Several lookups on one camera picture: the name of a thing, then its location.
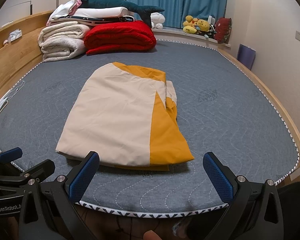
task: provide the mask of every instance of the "blue gripper pad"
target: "blue gripper pad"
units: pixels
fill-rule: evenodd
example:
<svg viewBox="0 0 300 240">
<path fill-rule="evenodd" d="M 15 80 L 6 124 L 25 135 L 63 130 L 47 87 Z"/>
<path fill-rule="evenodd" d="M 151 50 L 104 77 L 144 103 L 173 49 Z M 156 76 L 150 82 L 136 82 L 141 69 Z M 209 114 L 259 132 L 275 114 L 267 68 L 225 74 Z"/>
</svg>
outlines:
<svg viewBox="0 0 300 240">
<path fill-rule="evenodd" d="M 94 174 L 99 168 L 99 155 L 96 152 L 90 152 L 82 163 L 84 163 L 84 165 L 81 167 L 77 176 L 75 176 L 68 188 L 68 197 L 71 203 L 77 203 L 81 200 Z"/>
<path fill-rule="evenodd" d="M 222 167 L 219 167 L 222 165 L 221 162 L 214 154 L 206 153 L 203 156 L 202 164 L 221 201 L 231 203 L 234 197 L 233 186 L 221 171 Z"/>
<path fill-rule="evenodd" d="M 22 157 L 22 150 L 19 147 L 0 153 L 0 163 L 6 164 Z"/>
</svg>

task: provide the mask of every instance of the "teal plush toy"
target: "teal plush toy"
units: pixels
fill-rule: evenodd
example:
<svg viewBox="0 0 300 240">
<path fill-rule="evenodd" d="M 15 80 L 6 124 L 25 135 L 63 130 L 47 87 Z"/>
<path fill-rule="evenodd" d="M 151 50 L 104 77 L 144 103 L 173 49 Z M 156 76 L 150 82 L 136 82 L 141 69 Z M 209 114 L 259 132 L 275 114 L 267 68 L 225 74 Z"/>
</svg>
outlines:
<svg viewBox="0 0 300 240">
<path fill-rule="evenodd" d="M 163 12 L 164 9 L 158 6 L 143 5 L 139 6 L 133 2 L 125 0 L 81 0 L 82 5 L 79 8 L 113 8 L 113 7 L 125 7 L 131 12 L 135 12 L 140 15 L 140 18 L 151 28 L 150 15 L 154 12 Z"/>
</svg>

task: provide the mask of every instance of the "electrical outlet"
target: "electrical outlet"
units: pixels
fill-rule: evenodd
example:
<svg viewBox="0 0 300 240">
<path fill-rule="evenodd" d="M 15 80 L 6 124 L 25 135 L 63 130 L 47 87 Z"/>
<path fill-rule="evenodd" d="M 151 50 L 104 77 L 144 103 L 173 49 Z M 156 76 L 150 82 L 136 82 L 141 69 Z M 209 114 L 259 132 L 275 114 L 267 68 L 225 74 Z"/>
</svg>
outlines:
<svg viewBox="0 0 300 240">
<path fill-rule="evenodd" d="M 296 39 L 300 41 L 300 32 L 296 31 Z"/>
</svg>

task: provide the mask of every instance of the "black pants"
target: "black pants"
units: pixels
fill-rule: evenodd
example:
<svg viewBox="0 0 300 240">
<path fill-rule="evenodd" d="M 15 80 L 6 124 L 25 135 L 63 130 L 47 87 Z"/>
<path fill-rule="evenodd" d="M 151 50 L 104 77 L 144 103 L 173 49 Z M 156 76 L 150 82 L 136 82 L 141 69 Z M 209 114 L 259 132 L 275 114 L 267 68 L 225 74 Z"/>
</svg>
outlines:
<svg viewBox="0 0 300 240">
<path fill-rule="evenodd" d="M 282 208 L 284 240 L 300 240 L 300 182 L 278 189 Z M 195 216 L 187 228 L 187 235 L 192 240 L 202 240 L 219 221 L 225 209 Z"/>
</svg>

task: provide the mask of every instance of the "wooden bed frame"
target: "wooden bed frame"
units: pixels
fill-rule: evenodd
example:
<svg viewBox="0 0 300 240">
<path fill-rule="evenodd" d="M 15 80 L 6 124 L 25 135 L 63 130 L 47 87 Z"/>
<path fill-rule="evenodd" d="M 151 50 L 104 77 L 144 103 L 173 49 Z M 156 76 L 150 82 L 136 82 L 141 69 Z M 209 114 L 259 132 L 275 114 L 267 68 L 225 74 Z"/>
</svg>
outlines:
<svg viewBox="0 0 300 240">
<path fill-rule="evenodd" d="M 0 29 L 0 98 L 20 78 L 42 61 L 42 54 L 37 39 L 52 12 L 47 11 L 34 14 L 12 22 Z M 9 33 L 16 29 L 22 31 L 22 37 L 7 46 L 3 46 L 3 41 L 8 38 Z M 287 110 L 254 73 L 221 48 L 220 46 L 218 51 L 242 70 L 262 90 L 278 110 L 289 128 L 300 154 L 300 133 Z"/>
</svg>

